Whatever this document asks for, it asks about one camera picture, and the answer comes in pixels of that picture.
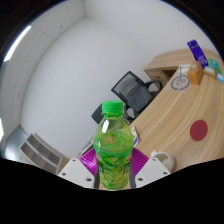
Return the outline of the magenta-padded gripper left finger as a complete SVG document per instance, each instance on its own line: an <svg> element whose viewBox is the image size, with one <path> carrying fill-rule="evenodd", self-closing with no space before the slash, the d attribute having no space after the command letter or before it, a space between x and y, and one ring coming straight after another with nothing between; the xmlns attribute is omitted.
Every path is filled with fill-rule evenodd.
<svg viewBox="0 0 224 224"><path fill-rule="evenodd" d="M80 158L72 158L58 176L84 188L98 188L99 174L95 149L92 148Z"/></svg>

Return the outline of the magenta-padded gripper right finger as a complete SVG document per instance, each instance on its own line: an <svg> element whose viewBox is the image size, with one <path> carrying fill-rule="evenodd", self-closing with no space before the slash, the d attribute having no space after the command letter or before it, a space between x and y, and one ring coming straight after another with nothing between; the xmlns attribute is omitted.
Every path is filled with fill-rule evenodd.
<svg viewBox="0 0 224 224"><path fill-rule="evenodd" d="M148 158L136 148L132 150L129 176L132 189L148 185L168 174L169 170L157 158Z"/></svg>

